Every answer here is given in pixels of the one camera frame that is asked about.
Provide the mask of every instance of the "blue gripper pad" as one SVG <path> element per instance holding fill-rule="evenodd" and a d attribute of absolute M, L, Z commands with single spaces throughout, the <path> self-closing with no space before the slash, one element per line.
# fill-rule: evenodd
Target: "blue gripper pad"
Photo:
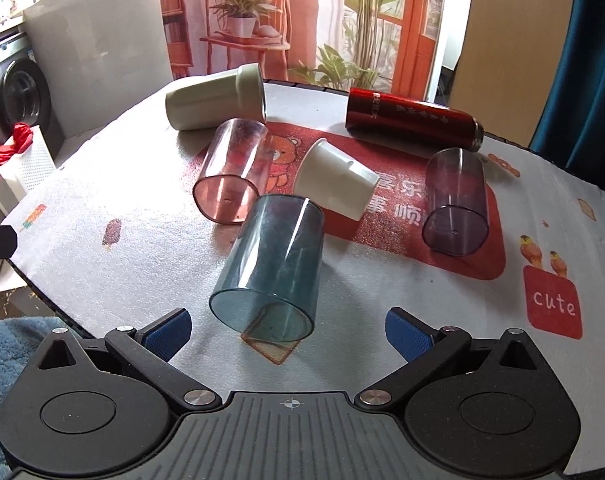
<path fill-rule="evenodd" d="M 417 329 L 393 310 L 385 317 L 385 335 L 387 341 L 407 362 L 413 361 L 434 345 L 431 336 Z"/>
<path fill-rule="evenodd" d="M 163 361 L 169 361 L 191 337 L 191 316 L 185 309 L 151 328 L 140 344 Z"/>

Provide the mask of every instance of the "metal screw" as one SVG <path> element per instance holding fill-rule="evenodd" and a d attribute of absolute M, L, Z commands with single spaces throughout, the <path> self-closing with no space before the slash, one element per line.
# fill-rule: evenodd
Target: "metal screw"
<path fill-rule="evenodd" d="M 194 406 L 206 406 L 216 400 L 216 394 L 209 390 L 191 390 L 185 394 L 185 402 Z"/>
<path fill-rule="evenodd" d="M 360 394 L 360 400 L 369 406 L 380 406 L 391 400 L 391 394 L 385 390 L 367 390 Z"/>

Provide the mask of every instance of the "potted plant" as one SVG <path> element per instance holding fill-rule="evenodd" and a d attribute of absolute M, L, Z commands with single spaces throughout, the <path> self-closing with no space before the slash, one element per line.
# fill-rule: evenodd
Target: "potted plant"
<path fill-rule="evenodd" d="M 319 48 L 321 63 L 316 68 L 300 64 L 292 69 L 292 74 L 309 84 L 340 90 L 352 86 L 374 88 L 379 79 L 379 61 L 385 56 L 383 41 L 386 22 L 381 15 L 385 13 L 385 7 L 397 1 L 344 0 L 345 7 L 355 14 L 355 18 L 349 22 L 347 16 L 343 15 L 347 59 L 325 45 Z"/>
<path fill-rule="evenodd" d="M 222 0 L 211 8 L 218 17 L 227 18 L 230 34 L 238 38 L 250 38 L 260 16 L 282 12 L 271 0 Z"/>

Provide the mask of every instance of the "poster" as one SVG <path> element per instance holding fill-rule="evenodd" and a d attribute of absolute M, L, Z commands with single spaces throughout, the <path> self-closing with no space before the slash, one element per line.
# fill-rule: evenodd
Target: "poster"
<path fill-rule="evenodd" d="M 425 97 L 443 0 L 160 0 L 174 78 L 258 62 L 268 79 Z"/>

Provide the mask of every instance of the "white laundry basket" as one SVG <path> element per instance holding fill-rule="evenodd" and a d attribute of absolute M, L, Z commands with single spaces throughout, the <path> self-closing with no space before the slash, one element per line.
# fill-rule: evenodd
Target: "white laundry basket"
<path fill-rule="evenodd" d="M 23 197 L 56 169 L 40 126 L 33 126 L 34 142 L 0 166 L 0 208 L 9 213 Z M 13 142 L 11 137 L 5 145 Z"/>

